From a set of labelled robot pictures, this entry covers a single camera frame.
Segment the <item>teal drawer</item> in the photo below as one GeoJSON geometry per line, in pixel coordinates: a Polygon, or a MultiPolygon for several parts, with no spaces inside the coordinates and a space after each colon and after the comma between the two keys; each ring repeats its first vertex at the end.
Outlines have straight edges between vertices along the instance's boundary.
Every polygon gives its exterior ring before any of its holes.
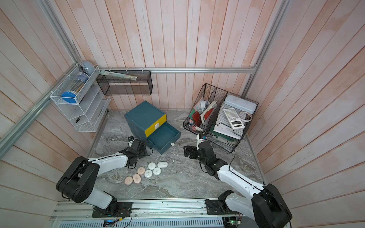
{"type": "Polygon", "coordinates": [[[158,153],[164,154],[180,137],[181,132],[165,122],[147,138],[147,142],[158,153]]]}

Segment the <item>yellow top drawer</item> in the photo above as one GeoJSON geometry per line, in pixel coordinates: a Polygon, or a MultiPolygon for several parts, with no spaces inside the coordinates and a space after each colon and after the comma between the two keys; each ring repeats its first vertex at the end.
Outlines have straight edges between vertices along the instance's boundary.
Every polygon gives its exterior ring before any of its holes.
{"type": "Polygon", "coordinates": [[[161,127],[167,121],[166,114],[160,117],[158,120],[153,121],[152,124],[144,131],[146,137],[149,137],[154,133],[159,127],[161,127]]]}

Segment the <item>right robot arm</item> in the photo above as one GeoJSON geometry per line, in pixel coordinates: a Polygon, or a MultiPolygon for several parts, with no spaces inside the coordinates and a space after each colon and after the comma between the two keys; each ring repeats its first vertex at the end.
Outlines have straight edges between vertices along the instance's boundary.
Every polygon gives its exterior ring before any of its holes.
{"type": "Polygon", "coordinates": [[[196,147],[184,146],[184,155],[198,160],[206,172],[234,188],[218,198],[222,213],[235,211],[254,220],[260,228],[290,228],[293,218],[279,190],[272,184],[259,184],[218,158],[210,143],[199,140],[196,147]]]}

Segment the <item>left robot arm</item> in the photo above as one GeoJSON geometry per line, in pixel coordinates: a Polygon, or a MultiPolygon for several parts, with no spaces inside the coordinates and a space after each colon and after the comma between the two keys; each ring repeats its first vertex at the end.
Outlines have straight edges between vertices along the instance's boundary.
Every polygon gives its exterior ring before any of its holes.
{"type": "Polygon", "coordinates": [[[116,197],[95,188],[97,177],[111,170],[135,166],[147,156],[146,145],[129,137],[128,147],[115,154],[87,159],[76,158],[57,182],[56,189],[65,199],[92,205],[97,216],[116,217],[124,212],[116,197]]]}

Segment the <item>teal drawer cabinet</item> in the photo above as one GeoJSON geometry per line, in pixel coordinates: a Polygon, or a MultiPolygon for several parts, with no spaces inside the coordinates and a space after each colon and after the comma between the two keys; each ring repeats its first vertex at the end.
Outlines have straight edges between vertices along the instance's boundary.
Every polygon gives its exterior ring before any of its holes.
{"type": "Polygon", "coordinates": [[[131,132],[139,140],[147,142],[147,137],[144,131],[152,124],[153,121],[158,120],[164,114],[159,108],[153,106],[147,101],[142,102],[129,112],[124,117],[131,129],[131,132]]]}

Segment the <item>white round earphone case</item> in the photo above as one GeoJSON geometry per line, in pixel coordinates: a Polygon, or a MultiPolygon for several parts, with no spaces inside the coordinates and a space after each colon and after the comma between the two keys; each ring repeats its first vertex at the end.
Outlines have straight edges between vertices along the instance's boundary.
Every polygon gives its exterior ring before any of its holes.
{"type": "Polygon", "coordinates": [[[153,176],[153,171],[151,171],[151,170],[146,170],[146,171],[144,172],[144,176],[145,176],[146,178],[151,178],[151,177],[153,176]]]}
{"type": "Polygon", "coordinates": [[[156,167],[153,169],[153,174],[155,176],[159,176],[161,174],[161,169],[159,167],[156,167]]]}
{"type": "Polygon", "coordinates": [[[154,162],[151,162],[148,164],[148,169],[153,171],[156,168],[156,164],[154,162]]]}

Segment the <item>white round earphone case left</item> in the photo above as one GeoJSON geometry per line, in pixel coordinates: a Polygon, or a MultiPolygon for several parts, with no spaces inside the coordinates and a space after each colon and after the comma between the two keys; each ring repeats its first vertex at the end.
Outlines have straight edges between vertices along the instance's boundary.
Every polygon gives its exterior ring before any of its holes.
{"type": "Polygon", "coordinates": [[[151,171],[151,170],[146,170],[146,171],[144,172],[144,176],[145,176],[146,178],[151,178],[151,177],[153,176],[153,171],[151,171]]]}

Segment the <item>white oval earphone case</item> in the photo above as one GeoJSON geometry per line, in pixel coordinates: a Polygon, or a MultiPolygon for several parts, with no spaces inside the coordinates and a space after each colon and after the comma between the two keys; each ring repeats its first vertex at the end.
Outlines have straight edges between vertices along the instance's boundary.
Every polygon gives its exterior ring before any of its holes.
{"type": "Polygon", "coordinates": [[[160,169],[162,169],[162,168],[166,168],[166,167],[168,167],[168,162],[166,162],[166,161],[161,161],[161,162],[159,162],[159,163],[157,164],[157,167],[158,167],[158,168],[160,168],[160,169]]]}

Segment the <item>pink round earphone case lower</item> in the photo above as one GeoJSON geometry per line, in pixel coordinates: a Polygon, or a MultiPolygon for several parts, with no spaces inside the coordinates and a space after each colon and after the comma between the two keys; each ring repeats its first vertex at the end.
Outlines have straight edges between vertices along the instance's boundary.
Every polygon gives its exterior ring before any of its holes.
{"type": "Polygon", "coordinates": [[[139,184],[139,183],[141,183],[141,181],[142,181],[142,179],[141,179],[141,176],[139,175],[139,174],[134,174],[133,175],[133,181],[134,181],[134,183],[136,183],[136,184],[139,184]]]}

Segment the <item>pink round earphone case leftmost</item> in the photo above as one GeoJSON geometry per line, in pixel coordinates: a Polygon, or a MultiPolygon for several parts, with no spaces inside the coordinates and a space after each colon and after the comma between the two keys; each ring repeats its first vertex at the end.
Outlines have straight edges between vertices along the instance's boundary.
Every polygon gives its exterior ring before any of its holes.
{"type": "Polygon", "coordinates": [[[125,185],[131,185],[134,182],[133,177],[127,176],[124,180],[125,185]]]}

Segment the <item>white calculator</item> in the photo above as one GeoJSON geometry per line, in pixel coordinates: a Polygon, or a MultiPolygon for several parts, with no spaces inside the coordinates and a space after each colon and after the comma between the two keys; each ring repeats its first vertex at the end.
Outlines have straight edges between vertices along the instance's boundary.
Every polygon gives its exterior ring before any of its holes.
{"type": "Polygon", "coordinates": [[[243,121],[234,108],[225,108],[223,112],[233,130],[245,128],[243,121]]]}

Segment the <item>white pencil case box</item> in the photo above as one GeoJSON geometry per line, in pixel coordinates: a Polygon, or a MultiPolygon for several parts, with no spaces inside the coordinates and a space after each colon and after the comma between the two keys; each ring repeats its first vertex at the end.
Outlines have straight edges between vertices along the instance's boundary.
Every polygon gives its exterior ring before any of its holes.
{"type": "Polygon", "coordinates": [[[255,103],[233,95],[227,95],[224,103],[249,114],[253,114],[257,108],[255,103]]]}

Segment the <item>grey round disc on shelf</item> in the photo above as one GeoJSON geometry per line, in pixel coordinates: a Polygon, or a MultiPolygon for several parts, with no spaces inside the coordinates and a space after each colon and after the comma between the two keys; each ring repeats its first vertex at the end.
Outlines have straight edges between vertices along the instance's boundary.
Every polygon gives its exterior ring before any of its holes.
{"type": "Polygon", "coordinates": [[[95,67],[93,64],[87,60],[83,60],[80,64],[82,70],[84,73],[86,73],[88,76],[91,76],[95,70],[95,67]]]}

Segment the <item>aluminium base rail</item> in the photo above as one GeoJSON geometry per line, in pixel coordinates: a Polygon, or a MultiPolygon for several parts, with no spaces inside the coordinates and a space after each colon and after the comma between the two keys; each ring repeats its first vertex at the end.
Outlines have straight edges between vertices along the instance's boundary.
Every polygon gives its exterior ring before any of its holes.
{"type": "Polygon", "coordinates": [[[118,218],[94,218],[85,203],[59,202],[49,228],[255,228],[254,220],[238,213],[209,215],[204,198],[132,199],[132,214],[118,218]]]}

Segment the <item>black mesh wall basket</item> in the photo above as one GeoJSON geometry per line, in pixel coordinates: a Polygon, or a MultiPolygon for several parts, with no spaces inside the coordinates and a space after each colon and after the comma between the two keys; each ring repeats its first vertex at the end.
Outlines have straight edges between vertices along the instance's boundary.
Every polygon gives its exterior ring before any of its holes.
{"type": "Polygon", "coordinates": [[[153,82],[150,71],[146,70],[105,70],[137,76],[138,79],[107,79],[99,74],[97,83],[106,96],[150,96],[153,82]]]}

